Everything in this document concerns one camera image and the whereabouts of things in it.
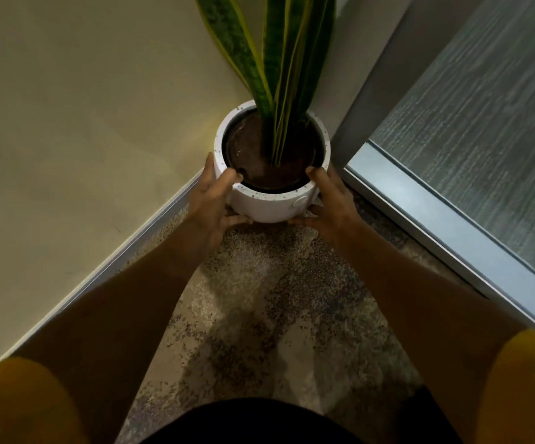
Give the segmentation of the person's right hand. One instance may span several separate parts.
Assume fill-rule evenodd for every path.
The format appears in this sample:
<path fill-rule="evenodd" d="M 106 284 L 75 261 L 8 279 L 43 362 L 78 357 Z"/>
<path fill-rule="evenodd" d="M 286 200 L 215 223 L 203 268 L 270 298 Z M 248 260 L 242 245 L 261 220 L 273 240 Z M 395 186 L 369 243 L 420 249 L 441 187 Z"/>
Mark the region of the person's right hand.
<path fill-rule="evenodd" d="M 348 259 L 356 252 L 363 220 L 354 204 L 350 190 L 333 167 L 307 167 L 306 174 L 319 189 L 320 204 L 307 208 L 309 216 L 319 218 L 313 228 L 340 256 Z"/>

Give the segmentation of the person's left hand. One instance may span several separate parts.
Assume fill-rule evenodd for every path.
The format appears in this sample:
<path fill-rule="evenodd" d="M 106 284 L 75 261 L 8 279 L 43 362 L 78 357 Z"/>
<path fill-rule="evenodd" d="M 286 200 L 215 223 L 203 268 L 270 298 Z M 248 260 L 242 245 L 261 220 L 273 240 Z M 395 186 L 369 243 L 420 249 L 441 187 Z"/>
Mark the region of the person's left hand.
<path fill-rule="evenodd" d="M 190 193 L 186 223 L 191 224 L 193 237 L 201 240 L 205 255 L 212 253 L 221 244 L 228 228 L 221 228 L 221 218 L 234 215 L 228 209 L 228 198 L 234 185 L 242 182 L 242 175 L 227 168 L 219 177 L 215 175 L 211 186 L 201 186 L 201 176 Z"/>

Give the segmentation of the white speckled plant pot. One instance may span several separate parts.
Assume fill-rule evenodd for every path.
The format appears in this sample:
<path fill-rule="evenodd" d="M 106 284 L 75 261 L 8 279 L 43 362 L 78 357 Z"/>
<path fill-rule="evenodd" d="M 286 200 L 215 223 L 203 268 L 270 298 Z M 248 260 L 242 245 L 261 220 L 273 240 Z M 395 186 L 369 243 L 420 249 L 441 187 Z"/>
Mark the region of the white speckled plant pot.
<path fill-rule="evenodd" d="M 222 152 L 222 139 L 226 127 L 238 113 L 242 113 L 251 108 L 256 108 L 254 100 L 247 101 L 237 106 L 230 111 L 220 123 L 213 143 L 216 177 L 219 177 L 220 174 L 228 168 Z M 313 167 L 322 167 L 327 170 L 330 167 L 331 162 L 329 134 L 327 133 L 323 122 L 313 112 L 308 111 L 305 117 L 312 120 L 319 128 L 325 151 L 323 164 Z M 298 189 L 279 194 L 258 192 L 243 186 L 242 182 L 234 185 L 233 192 L 228 198 L 228 205 L 234 209 L 237 214 L 248 216 L 257 223 L 281 223 L 294 216 L 300 216 L 316 201 L 317 196 L 319 195 L 319 189 L 310 181 L 310 179 L 308 184 Z"/>

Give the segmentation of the person's left forearm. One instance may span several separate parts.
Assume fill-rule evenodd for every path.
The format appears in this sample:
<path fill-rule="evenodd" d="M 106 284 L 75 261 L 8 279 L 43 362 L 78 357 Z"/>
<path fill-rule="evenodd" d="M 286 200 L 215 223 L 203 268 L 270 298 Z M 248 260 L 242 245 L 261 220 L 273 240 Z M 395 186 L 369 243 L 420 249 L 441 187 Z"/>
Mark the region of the person's left forearm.
<path fill-rule="evenodd" d="M 194 221 L 73 301 L 15 350 L 45 366 L 76 406 L 87 441 L 113 444 L 186 285 L 221 244 Z"/>

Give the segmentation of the person's right forearm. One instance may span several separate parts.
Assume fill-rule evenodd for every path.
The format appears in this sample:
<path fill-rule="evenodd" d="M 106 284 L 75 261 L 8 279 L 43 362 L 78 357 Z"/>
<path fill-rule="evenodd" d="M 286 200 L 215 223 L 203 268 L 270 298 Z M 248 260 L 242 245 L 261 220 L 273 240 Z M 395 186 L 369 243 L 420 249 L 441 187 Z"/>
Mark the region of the person's right forearm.
<path fill-rule="evenodd" d="M 473 444 L 488 374 L 524 323 L 411 260 L 365 223 L 342 229 L 335 249 L 371 291 L 461 440 Z"/>

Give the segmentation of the brown inner pot with soil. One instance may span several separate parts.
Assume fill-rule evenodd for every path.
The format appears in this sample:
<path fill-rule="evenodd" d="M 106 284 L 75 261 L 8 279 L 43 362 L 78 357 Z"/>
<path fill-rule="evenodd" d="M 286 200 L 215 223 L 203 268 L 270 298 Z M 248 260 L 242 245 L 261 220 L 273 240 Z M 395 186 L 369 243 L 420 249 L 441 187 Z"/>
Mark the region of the brown inner pot with soil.
<path fill-rule="evenodd" d="M 255 107 L 238 113 L 226 127 L 222 152 L 227 167 L 243 175 L 243 186 L 279 194 L 309 183 L 306 168 L 324 161 L 323 139 L 319 128 L 308 117 L 286 135 L 279 165 L 271 160 L 271 141 Z"/>

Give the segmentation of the green snake plant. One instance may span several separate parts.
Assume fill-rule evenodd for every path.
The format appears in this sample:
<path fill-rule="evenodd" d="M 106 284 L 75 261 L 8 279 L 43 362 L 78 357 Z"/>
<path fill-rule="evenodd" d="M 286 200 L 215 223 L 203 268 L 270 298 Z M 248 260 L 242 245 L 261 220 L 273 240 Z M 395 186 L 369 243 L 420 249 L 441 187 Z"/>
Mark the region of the green snake plant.
<path fill-rule="evenodd" d="M 264 0 L 261 50 L 238 0 L 196 0 L 218 49 L 252 95 L 271 163 L 282 161 L 288 135 L 307 121 L 337 19 L 337 0 Z"/>

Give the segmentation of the metal skirting strip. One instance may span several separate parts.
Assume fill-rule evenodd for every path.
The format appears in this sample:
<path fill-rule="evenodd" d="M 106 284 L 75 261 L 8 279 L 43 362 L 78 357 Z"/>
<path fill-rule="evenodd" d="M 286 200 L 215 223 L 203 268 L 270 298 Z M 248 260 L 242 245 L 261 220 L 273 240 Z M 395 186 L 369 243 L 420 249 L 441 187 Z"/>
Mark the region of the metal skirting strip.
<path fill-rule="evenodd" d="M 138 228 L 114 253 L 79 283 L 62 301 L 48 312 L 36 325 L 25 333 L 10 349 L 0 356 L 0 361 L 9 357 L 56 314 L 63 311 L 82 295 L 98 287 L 121 271 L 145 243 L 154 237 L 182 209 L 187 206 L 190 191 L 197 184 L 203 170 L 199 170 L 189 182 L 167 201 L 153 216 Z"/>

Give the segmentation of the black trousers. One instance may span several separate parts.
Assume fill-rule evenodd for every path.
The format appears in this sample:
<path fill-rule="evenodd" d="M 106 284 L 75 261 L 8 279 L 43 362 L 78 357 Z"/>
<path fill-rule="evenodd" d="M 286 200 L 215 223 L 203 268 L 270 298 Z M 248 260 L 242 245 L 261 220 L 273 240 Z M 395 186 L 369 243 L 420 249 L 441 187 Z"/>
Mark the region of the black trousers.
<path fill-rule="evenodd" d="M 368 444 L 315 411 L 247 397 L 198 406 L 139 444 Z M 463 444 L 426 387 L 397 414 L 397 444 Z"/>

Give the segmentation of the frosted glass door panel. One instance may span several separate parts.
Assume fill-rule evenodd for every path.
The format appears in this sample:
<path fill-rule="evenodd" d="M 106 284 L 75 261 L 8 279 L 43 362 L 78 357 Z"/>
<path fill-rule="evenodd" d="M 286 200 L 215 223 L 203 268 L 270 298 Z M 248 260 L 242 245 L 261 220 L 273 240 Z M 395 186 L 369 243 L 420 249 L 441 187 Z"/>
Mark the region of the frosted glass door panel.
<path fill-rule="evenodd" d="M 535 0 L 484 0 L 370 140 L 535 271 Z"/>

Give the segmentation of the yellow shirt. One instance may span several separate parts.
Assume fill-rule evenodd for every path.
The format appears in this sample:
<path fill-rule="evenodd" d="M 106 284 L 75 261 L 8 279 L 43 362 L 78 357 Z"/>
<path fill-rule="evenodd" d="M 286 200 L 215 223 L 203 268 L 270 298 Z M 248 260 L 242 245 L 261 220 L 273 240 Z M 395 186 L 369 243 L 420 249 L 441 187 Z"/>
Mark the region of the yellow shirt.
<path fill-rule="evenodd" d="M 515 335 L 486 379 L 475 444 L 535 444 L 535 331 Z M 90 444 L 74 403 L 42 365 L 0 363 L 0 444 Z"/>

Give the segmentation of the aluminium door frame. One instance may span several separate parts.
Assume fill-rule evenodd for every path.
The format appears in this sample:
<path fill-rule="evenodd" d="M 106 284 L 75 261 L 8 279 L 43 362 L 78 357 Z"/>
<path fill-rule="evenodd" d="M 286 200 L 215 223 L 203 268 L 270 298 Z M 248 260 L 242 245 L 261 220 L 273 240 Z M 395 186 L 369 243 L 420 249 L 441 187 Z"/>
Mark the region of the aluminium door frame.
<path fill-rule="evenodd" d="M 515 253 L 371 140 L 342 175 L 484 297 L 535 328 L 535 270 Z"/>

